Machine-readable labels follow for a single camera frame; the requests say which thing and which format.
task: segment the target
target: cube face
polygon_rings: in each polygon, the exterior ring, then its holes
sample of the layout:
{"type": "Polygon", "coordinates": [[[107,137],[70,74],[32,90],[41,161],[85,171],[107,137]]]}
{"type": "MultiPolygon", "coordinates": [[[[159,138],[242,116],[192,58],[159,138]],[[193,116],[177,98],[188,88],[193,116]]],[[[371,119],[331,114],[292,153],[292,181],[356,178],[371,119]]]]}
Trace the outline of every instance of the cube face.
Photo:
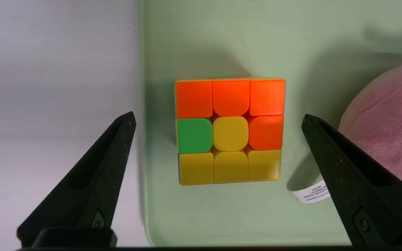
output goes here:
{"type": "Polygon", "coordinates": [[[283,115],[284,79],[251,79],[249,84],[251,116],[283,115]]]}
{"type": "Polygon", "coordinates": [[[242,116],[217,117],[213,128],[214,146],[219,151],[239,151],[247,145],[249,127],[242,116]]]}
{"type": "Polygon", "coordinates": [[[247,181],[247,156],[243,150],[222,152],[213,150],[214,184],[247,181]]]}
{"type": "Polygon", "coordinates": [[[279,180],[284,92],[283,79],[177,81],[180,184],[279,180]]]}
{"type": "Polygon", "coordinates": [[[177,144],[180,154],[203,153],[212,148],[213,130],[209,119],[177,119],[177,144]]]}
{"type": "Polygon", "coordinates": [[[248,118],[249,145],[255,150],[281,149],[283,115],[248,118]]]}
{"type": "Polygon", "coordinates": [[[246,149],[249,161],[248,181],[278,181],[281,150],[255,151],[246,149]]]}
{"type": "Polygon", "coordinates": [[[176,99],[176,114],[178,119],[195,117],[211,117],[212,105],[212,81],[177,81],[174,84],[176,99]]]}
{"type": "Polygon", "coordinates": [[[179,154],[179,181],[181,185],[214,183],[214,155],[210,152],[179,154]]]}
{"type": "Polygon", "coordinates": [[[213,107],[219,116],[242,116],[249,109],[249,79],[214,79],[213,107]]]}

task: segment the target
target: pink fabric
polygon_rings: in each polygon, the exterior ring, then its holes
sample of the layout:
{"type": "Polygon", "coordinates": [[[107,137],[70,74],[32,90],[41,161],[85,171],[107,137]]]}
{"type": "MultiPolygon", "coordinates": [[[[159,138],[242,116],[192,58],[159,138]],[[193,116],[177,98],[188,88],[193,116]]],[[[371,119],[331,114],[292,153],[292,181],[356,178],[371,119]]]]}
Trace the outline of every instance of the pink fabric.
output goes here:
{"type": "Polygon", "coordinates": [[[368,84],[338,130],[402,180],[402,66],[368,84]]]}

